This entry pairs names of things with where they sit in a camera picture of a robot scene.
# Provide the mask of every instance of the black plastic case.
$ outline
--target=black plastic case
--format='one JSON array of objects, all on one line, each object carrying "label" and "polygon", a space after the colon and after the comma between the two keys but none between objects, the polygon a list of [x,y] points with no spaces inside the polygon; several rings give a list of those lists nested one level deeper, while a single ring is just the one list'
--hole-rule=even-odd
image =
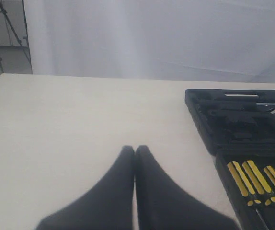
[{"label": "black plastic case", "polygon": [[[247,206],[227,164],[253,160],[263,172],[275,169],[275,90],[188,89],[185,102],[210,154],[236,215],[245,230],[267,230],[257,212]],[[259,207],[270,230],[275,208]]]}]

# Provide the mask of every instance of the tool case lid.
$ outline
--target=tool case lid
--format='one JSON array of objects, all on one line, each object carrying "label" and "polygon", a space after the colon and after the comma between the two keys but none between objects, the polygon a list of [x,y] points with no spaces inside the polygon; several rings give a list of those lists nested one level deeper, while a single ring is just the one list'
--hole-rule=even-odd
[{"label": "tool case lid", "polygon": [[210,154],[275,152],[275,90],[188,89],[185,102]]}]

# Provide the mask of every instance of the white backdrop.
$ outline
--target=white backdrop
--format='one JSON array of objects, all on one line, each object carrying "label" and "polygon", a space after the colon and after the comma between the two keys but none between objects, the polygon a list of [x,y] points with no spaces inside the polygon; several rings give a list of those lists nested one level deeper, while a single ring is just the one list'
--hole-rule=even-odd
[{"label": "white backdrop", "polygon": [[274,0],[26,0],[35,74],[275,82]]}]

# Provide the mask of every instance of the table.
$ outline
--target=table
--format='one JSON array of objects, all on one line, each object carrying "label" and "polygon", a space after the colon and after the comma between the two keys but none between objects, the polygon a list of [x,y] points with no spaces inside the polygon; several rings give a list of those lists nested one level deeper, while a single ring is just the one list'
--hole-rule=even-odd
[{"label": "table", "polygon": [[185,191],[235,219],[184,103],[187,88],[275,84],[2,74],[0,230],[33,230],[88,191],[123,145],[140,144]]}]

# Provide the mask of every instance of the gray floor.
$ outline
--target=gray floor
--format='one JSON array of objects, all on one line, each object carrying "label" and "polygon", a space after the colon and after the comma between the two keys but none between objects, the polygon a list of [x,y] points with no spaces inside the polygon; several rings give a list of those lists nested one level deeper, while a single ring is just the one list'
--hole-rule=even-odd
[{"label": "gray floor", "polygon": [[31,66],[20,48],[0,47],[0,56],[5,73],[32,73]]}]

